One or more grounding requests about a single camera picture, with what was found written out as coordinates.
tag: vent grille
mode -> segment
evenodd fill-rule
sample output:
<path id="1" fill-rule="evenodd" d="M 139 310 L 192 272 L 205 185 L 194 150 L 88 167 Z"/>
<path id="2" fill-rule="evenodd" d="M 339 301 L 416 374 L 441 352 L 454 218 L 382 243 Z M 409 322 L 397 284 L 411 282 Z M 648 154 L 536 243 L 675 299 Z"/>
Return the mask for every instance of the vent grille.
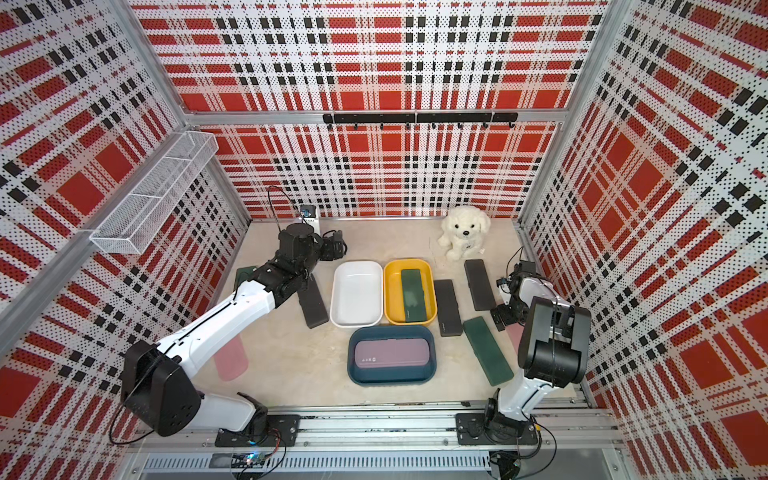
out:
<path id="1" fill-rule="evenodd" d="M 151 454 L 144 473 L 201 472 L 211 468 L 229 468 L 226 462 L 212 462 L 221 454 Z M 269 470 L 279 458 L 270 458 L 254 472 Z M 414 471 L 484 471 L 489 470 L 487 451 L 465 452 L 289 452 L 281 472 L 414 472 Z"/>

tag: plush toy dog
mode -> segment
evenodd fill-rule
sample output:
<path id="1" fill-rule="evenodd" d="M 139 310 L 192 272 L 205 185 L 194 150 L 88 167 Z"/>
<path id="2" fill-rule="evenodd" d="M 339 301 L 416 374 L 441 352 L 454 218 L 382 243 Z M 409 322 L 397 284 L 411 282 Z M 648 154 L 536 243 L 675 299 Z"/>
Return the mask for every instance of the plush toy dog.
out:
<path id="1" fill-rule="evenodd" d="M 456 261 L 477 253 L 482 247 L 483 236 L 491 228 L 491 219 L 477 207 L 461 205 L 448 210 L 442 220 L 442 237 L 437 240 L 441 247 L 452 247 L 445 254 Z"/>

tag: black cable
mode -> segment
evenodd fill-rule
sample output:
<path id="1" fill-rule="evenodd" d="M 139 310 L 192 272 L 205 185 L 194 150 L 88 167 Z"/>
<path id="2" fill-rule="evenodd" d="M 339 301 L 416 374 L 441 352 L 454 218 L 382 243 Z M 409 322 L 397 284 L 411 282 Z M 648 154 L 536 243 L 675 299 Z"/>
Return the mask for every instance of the black cable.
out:
<path id="1" fill-rule="evenodd" d="M 518 253 L 520 253 L 520 257 L 522 257 L 522 255 L 523 255 L 522 251 L 523 251 L 523 247 L 520 247 L 520 248 L 518 248 L 518 251 L 514 252 L 512 254 L 512 256 L 509 257 L 509 260 L 507 261 L 507 268 L 506 268 L 507 276 L 506 276 L 506 278 L 509 278 L 509 264 L 512 262 L 512 259 L 514 259 L 515 255 L 517 255 Z"/>
<path id="2" fill-rule="evenodd" d="M 547 431 L 547 433 L 549 435 L 551 435 L 552 441 L 554 442 L 554 452 L 552 452 L 552 458 L 549 459 L 549 462 L 547 462 L 547 465 L 544 465 L 543 467 L 541 467 L 536 472 L 527 473 L 527 474 L 523 475 L 522 477 L 517 477 L 517 480 L 522 480 L 523 478 L 532 477 L 533 475 L 538 475 L 538 474 L 542 473 L 544 470 L 547 469 L 547 467 L 549 465 L 552 465 L 552 462 L 554 461 L 554 457 L 558 454 L 558 440 L 554 437 L 554 435 L 552 435 L 552 432 L 550 432 L 549 429 L 547 427 L 543 426 L 541 423 L 536 422 L 536 418 L 534 418 L 533 423 L 535 423 L 536 425 L 542 427 L 544 430 Z"/>
<path id="3" fill-rule="evenodd" d="M 141 377 L 141 379 L 139 379 L 139 381 L 138 381 L 138 382 L 136 382 L 136 385 L 134 385 L 134 389 L 133 389 L 133 390 L 131 390 L 131 392 L 130 392 L 130 393 L 128 393 L 128 394 L 125 396 L 125 400 L 123 400 L 123 402 L 120 404 L 120 407 L 117 409 L 117 411 L 115 411 L 114 415 L 112 416 L 112 420 L 111 420 L 111 422 L 109 422 L 109 430 L 108 430 L 108 431 L 109 431 L 109 442 L 110 442 L 112 445 L 130 445 L 131 443 L 135 443 L 135 442 L 138 442 L 139 440 L 145 439 L 145 438 L 146 438 L 146 437 L 148 437 L 148 436 L 149 436 L 149 435 L 150 435 L 152 432 L 154 432 L 154 429 L 152 429 L 152 430 L 150 430 L 149 432 L 147 432 L 147 433 L 143 434 L 142 436 L 140 436 L 140 437 L 138 437 L 138 438 L 135 438 L 135 439 L 132 439 L 132 440 L 127 440 L 126 442 L 117 442 L 117 441 L 114 439 L 114 433 L 113 433 L 113 431 L 114 431 L 114 424 L 115 424 L 115 422 L 118 420 L 118 415 L 120 414 L 120 412 L 122 412 L 122 411 L 123 411 L 123 409 L 125 408 L 125 403 L 128 401 L 128 399 L 129 399 L 129 398 L 130 398 L 130 397 L 131 397 L 131 396 L 132 396 L 134 393 L 136 393 L 136 390 L 138 390 L 138 388 L 141 386 L 141 384 L 142 384 L 142 383 L 144 383 L 144 380 L 146 380 L 146 379 L 147 379 L 147 377 L 150 375 L 150 373 L 152 373 L 152 369 L 154 369 L 154 367 L 156 367 L 156 366 L 157 366 L 157 364 L 158 364 L 158 363 L 160 363 L 160 362 L 162 361 L 162 359 L 163 359 L 163 357 L 162 357 L 162 356 L 158 356 L 158 357 L 157 357 L 157 358 L 156 358 L 156 359 L 155 359 L 155 360 L 154 360 L 154 361 L 153 361 L 153 362 L 152 362 L 152 363 L 149 365 L 149 368 L 147 369 L 147 371 L 146 371 L 146 373 L 144 374 L 144 376 L 142 376 L 142 377 Z"/>
<path id="4" fill-rule="evenodd" d="M 537 438 L 537 442 L 536 442 L 536 449 L 533 452 L 531 452 L 531 453 L 529 453 L 527 455 L 521 455 L 521 453 L 520 453 L 520 442 L 518 441 L 518 438 L 515 437 L 515 444 L 518 447 L 518 458 L 519 459 L 521 459 L 521 460 L 529 460 L 530 458 L 534 458 L 536 456 L 536 454 L 539 452 L 539 450 L 541 450 L 541 442 L 542 442 L 542 440 L 541 440 L 541 432 L 536 430 L 536 436 L 538 437 Z"/>
<path id="5" fill-rule="evenodd" d="M 270 473 L 274 472 L 274 471 L 275 471 L 275 468 L 277 468 L 277 467 L 281 466 L 281 465 L 283 464 L 283 460 L 285 460 L 285 459 L 286 459 L 286 454 L 288 453 L 288 444 L 287 444 L 286 442 L 283 442 L 283 437 L 281 437 L 281 436 L 280 436 L 280 431 L 279 431 L 279 430 L 277 430 L 277 429 L 273 429 L 273 430 L 274 430 L 274 432 L 276 433 L 276 435 L 275 435 L 275 436 L 277 437 L 277 441 L 278 441 L 278 442 L 281 442 L 281 443 L 283 443 L 283 457 L 282 457 L 282 458 L 280 459 L 280 461 L 279 461 L 278 463 L 276 463 L 276 464 L 275 464 L 275 466 L 273 466 L 273 467 L 272 467 L 272 468 L 271 468 L 271 469 L 270 469 L 268 472 L 265 472 L 265 473 L 260 473 L 260 474 L 259 474 L 259 476 L 257 476 L 257 478 L 264 478 L 264 477 L 266 477 L 267 475 L 269 475 Z M 265 457 L 265 459 L 264 459 L 264 460 L 266 461 L 267 459 L 271 458 L 273 454 L 274 454 L 274 452 L 273 452 L 272 454 L 268 455 L 267 457 Z M 242 477 L 242 475 L 243 475 L 243 473 L 245 473 L 245 471 L 246 471 L 247 469 L 249 469 L 249 468 L 253 468 L 253 466 L 252 466 L 252 465 L 246 465 L 246 466 L 243 468 L 243 470 L 241 470 L 241 471 L 240 471 L 240 473 L 238 473 L 238 474 L 237 474 L 237 477 L 235 477 L 235 479 L 236 479 L 236 480 L 240 480 L 240 479 L 241 479 L 241 477 Z"/>
<path id="6" fill-rule="evenodd" d="M 269 433 L 264 433 L 263 435 L 261 435 L 260 439 L 252 440 L 250 435 L 246 435 L 246 434 L 244 434 L 242 432 L 235 432 L 233 430 L 227 430 L 227 429 L 222 429 L 222 430 L 224 430 L 226 433 L 229 433 L 230 435 L 236 435 L 236 436 L 239 436 L 239 437 L 243 437 L 248 442 L 251 442 L 254 445 L 261 445 L 262 443 L 264 443 L 264 440 L 266 440 L 270 436 Z"/>
<path id="7" fill-rule="evenodd" d="M 233 301 L 233 302 L 236 302 L 236 301 L 237 301 L 237 291 L 240 289 L 240 285 L 242 285 L 242 284 L 243 284 L 243 282 L 239 282 L 239 283 L 237 284 L 237 286 L 235 286 L 235 294 L 234 294 L 234 295 L 232 295 L 232 301 Z"/>
<path id="8" fill-rule="evenodd" d="M 523 253 L 522 253 L 522 251 L 523 251 L 523 247 L 520 247 L 520 248 L 518 248 L 518 250 L 517 250 L 516 252 L 514 252 L 514 253 L 512 254 L 512 256 L 511 256 L 511 257 L 509 257 L 509 260 L 507 261 L 507 267 L 505 268 L 505 272 L 506 272 L 506 275 L 505 275 L 505 277 L 504 277 L 505 279 L 508 279 L 508 278 L 509 278 L 509 264 L 510 264 L 510 263 L 512 262 L 512 260 L 515 258 L 515 255 L 517 255 L 518 253 L 520 253 L 520 260 L 522 260 L 522 256 L 523 256 Z M 508 294 L 510 294 L 510 295 L 511 295 L 511 291 L 509 290 L 509 285 L 507 285 L 507 291 L 506 291 L 506 292 L 504 292 L 504 293 L 508 293 Z"/>
<path id="9" fill-rule="evenodd" d="M 299 208 L 296 206 L 296 204 L 293 202 L 293 200 L 291 200 L 291 197 L 288 196 L 286 191 L 283 190 L 282 188 L 278 187 L 277 185 L 268 185 L 266 187 L 266 201 L 268 201 L 269 204 L 270 204 L 270 209 L 272 210 L 272 217 L 275 219 L 275 224 L 277 225 L 277 231 L 278 232 L 283 231 L 283 229 L 280 228 L 280 221 L 277 219 L 277 214 L 275 213 L 275 207 L 274 207 L 274 205 L 272 205 L 272 195 L 270 194 L 271 193 L 270 192 L 270 188 L 276 188 L 277 191 L 282 193 L 285 196 L 285 198 L 288 200 L 288 204 L 296 209 L 296 212 L 298 212 L 299 218 L 301 219 L 302 223 L 306 223 L 306 219 L 302 216 L 301 210 L 299 210 Z"/>
<path id="10" fill-rule="evenodd" d="M 181 340 L 183 340 L 183 339 L 187 338 L 187 337 L 188 337 L 188 336 L 189 336 L 189 335 L 190 335 L 192 332 L 194 332 L 195 330 L 197 330 L 198 328 L 200 328 L 200 327 L 201 327 L 203 324 L 205 324 L 205 322 L 207 322 L 208 320 L 210 320 L 210 319 L 214 318 L 214 317 L 215 317 L 216 315 L 218 315 L 219 313 L 223 312 L 223 311 L 224 311 L 224 310 L 225 310 L 225 309 L 226 309 L 228 306 L 230 306 L 230 305 L 232 305 L 232 303 L 228 303 L 227 305 L 225 305 L 225 306 L 222 306 L 222 307 L 221 307 L 220 309 L 218 309 L 218 310 L 217 310 L 217 311 L 216 311 L 216 312 L 215 312 L 213 315 L 209 316 L 208 318 L 206 318 L 206 319 L 205 319 L 205 320 L 203 320 L 202 322 L 200 322 L 200 323 L 198 323 L 197 325 L 195 325 L 195 326 L 194 326 L 192 329 L 190 329 L 190 331 L 189 331 L 189 332 L 187 332 L 187 333 L 185 333 L 184 335 L 182 335 L 181 337 L 179 337 L 179 338 L 175 339 L 175 340 L 174 340 L 174 341 L 171 343 L 171 345 L 170 345 L 170 346 L 169 346 L 167 349 L 165 349 L 165 352 L 163 352 L 163 355 L 167 355 L 167 354 L 168 354 L 168 352 L 170 352 L 170 349 L 172 349 L 172 348 L 174 348 L 176 345 L 178 345 L 178 343 L 177 343 L 177 342 L 180 342 Z"/>

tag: plaid wall panel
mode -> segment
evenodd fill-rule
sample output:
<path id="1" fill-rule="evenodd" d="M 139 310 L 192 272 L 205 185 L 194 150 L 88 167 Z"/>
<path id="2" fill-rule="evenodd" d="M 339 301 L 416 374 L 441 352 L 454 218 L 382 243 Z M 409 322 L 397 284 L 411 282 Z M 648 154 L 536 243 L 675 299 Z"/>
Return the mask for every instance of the plaid wall panel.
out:
<path id="1" fill-rule="evenodd" d="M 555 125 L 429 124 L 334 127 L 226 126 L 217 157 L 252 217 L 271 217 L 266 186 L 279 185 L 325 217 L 444 215 L 471 204 L 516 217 Z M 296 211 L 272 195 L 278 216 Z"/>
<path id="2" fill-rule="evenodd" d="M 648 478 L 768 475 L 768 2 L 635 0 L 526 226 Z"/>
<path id="3" fill-rule="evenodd" d="M 176 126 L 103 2 L 0 7 L 0 310 Z"/>
<path id="4" fill-rule="evenodd" d="M 559 108 L 607 0 L 130 0 L 191 111 Z"/>
<path id="5" fill-rule="evenodd" d="M 243 234 L 204 170 L 143 255 L 86 261 L 0 363 L 0 477 L 110 478 L 122 355 L 203 313 Z"/>

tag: white wire basket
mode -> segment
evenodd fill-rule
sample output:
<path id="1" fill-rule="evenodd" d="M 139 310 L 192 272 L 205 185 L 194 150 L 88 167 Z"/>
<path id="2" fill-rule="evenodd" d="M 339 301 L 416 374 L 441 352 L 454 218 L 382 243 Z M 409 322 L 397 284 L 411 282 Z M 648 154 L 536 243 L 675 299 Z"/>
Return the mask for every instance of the white wire basket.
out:
<path id="1" fill-rule="evenodd" d="M 218 150 L 213 134 L 185 131 L 91 234 L 105 253 L 142 254 L 205 164 Z"/>

